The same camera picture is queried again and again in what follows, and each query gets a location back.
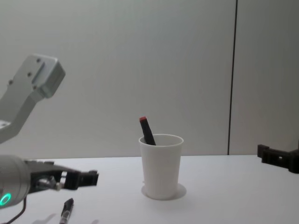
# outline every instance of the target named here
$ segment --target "white paper cup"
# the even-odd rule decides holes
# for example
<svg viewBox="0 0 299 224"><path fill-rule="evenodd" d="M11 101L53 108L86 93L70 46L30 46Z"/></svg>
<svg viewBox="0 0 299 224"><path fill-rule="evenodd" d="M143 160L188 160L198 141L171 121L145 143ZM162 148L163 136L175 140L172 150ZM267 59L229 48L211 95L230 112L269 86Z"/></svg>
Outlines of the white paper cup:
<svg viewBox="0 0 299 224"><path fill-rule="evenodd" d="M142 156L145 190L148 197L168 200L178 189L178 173L181 159L181 137L170 134L154 134L156 146L139 139Z"/></svg>

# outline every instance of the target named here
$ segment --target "cable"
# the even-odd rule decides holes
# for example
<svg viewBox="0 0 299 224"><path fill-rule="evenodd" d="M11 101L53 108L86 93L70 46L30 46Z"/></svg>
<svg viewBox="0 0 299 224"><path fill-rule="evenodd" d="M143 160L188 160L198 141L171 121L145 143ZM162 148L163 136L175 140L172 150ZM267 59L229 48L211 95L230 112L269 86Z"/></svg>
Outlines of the cable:
<svg viewBox="0 0 299 224"><path fill-rule="evenodd" d="M19 218L21 215L23 215L23 213L25 212L26 210L26 202L27 202L27 197L24 198L23 200L23 209L22 211L20 211L20 213L18 215L16 215L14 218L12 218L11 220L9 220L7 223L2 223L2 224L11 224L13 223L17 218Z"/></svg>

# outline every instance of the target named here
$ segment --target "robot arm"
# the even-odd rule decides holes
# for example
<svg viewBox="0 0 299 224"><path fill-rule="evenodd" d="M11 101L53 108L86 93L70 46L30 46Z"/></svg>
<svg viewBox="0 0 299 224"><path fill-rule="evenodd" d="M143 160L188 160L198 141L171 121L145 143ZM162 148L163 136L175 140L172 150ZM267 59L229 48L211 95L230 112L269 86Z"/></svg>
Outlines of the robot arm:
<svg viewBox="0 0 299 224"><path fill-rule="evenodd" d="M36 103L52 97L64 76L56 58L42 55L26 58L0 99L0 144L19 133ZM98 176L97 171L82 173L53 162L0 155L0 209L16 205L27 194L38 191L95 186Z"/></svg>

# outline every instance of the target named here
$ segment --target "pen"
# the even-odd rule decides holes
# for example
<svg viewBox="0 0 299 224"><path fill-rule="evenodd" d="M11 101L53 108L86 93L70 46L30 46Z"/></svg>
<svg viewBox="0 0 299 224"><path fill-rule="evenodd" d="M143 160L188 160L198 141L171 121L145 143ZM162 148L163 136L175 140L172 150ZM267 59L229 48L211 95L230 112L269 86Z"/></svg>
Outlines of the pen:
<svg viewBox="0 0 299 224"><path fill-rule="evenodd" d="M70 216L71 216L71 211L73 210L74 207L74 199L69 199L64 203L64 208L62 209L61 213L61 219L59 224L67 224Z"/></svg>
<svg viewBox="0 0 299 224"><path fill-rule="evenodd" d="M139 118L139 121L140 121L140 124L142 127L145 143L148 145L155 146L156 143L155 143L153 134L151 133L148 120L146 119L146 117L141 117L141 118Z"/></svg>

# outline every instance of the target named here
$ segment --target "table surface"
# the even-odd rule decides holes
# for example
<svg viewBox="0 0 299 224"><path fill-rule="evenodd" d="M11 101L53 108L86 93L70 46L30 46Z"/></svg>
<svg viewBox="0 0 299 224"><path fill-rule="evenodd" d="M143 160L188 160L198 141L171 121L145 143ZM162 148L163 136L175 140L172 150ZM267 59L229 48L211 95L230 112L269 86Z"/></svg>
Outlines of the table surface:
<svg viewBox="0 0 299 224"><path fill-rule="evenodd" d="M262 164L256 155L183 156L179 183L184 197L156 201L141 193L140 157L58 159L56 164L97 169L97 187L45 191L28 196L14 224L58 224L63 204L73 197L69 224L294 224L299 220L299 176ZM0 223L21 204L0 210Z"/></svg>

